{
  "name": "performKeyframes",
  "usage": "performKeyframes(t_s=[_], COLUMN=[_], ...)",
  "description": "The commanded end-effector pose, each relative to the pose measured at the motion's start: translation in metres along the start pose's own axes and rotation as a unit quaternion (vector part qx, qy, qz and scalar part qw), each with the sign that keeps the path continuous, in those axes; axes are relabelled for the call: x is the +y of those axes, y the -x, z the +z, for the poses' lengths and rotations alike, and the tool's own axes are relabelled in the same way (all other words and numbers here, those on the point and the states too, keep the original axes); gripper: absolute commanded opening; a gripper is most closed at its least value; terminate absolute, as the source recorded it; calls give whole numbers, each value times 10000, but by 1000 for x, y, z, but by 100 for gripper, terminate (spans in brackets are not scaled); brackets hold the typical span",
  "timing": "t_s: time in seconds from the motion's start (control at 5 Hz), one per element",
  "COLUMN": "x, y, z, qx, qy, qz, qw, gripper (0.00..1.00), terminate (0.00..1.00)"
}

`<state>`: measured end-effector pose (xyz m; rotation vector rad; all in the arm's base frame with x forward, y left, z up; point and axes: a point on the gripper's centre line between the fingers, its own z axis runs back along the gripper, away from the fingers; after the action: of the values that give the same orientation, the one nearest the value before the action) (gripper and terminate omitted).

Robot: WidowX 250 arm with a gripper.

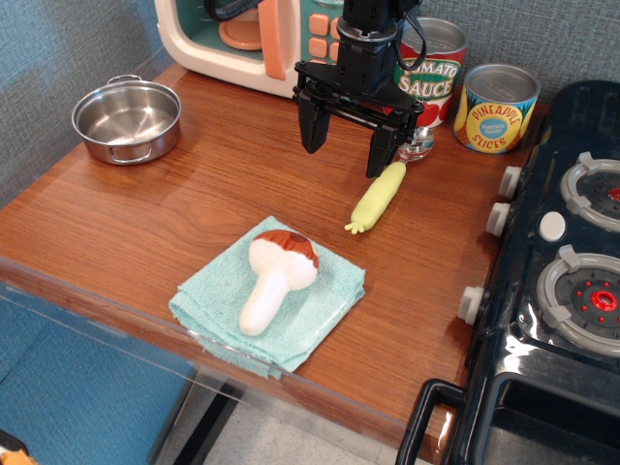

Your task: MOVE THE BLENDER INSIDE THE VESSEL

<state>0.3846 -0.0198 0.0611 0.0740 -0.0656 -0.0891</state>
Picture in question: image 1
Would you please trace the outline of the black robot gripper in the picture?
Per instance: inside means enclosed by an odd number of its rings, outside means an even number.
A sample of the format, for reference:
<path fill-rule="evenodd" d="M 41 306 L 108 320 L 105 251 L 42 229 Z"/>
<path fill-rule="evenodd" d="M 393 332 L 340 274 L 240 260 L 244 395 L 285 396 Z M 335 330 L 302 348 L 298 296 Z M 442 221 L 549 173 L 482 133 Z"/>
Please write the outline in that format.
<path fill-rule="evenodd" d="M 363 30 L 339 21 L 338 57 L 333 64 L 299 61 L 294 96 L 301 144 L 316 153 L 326 142 L 330 117 L 337 115 L 373 130 L 366 177 L 378 177 L 416 126 L 422 106 L 393 80 L 404 23 Z"/>

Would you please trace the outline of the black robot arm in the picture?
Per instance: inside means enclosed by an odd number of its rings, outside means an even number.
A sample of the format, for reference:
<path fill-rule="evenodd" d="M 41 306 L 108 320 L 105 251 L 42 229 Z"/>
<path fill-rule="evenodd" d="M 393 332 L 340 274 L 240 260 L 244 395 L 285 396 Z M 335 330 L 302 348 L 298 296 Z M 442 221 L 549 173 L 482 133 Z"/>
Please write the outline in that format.
<path fill-rule="evenodd" d="M 366 176 L 379 176 L 396 149 L 414 138 L 423 104 L 398 87 L 397 67 L 415 68 L 401 55 L 404 25 L 423 30 L 414 15 L 418 1 L 346 1 L 337 22 L 334 65 L 300 61 L 294 88 L 301 144 L 312 154 L 326 142 L 330 117 L 373 131 Z"/>

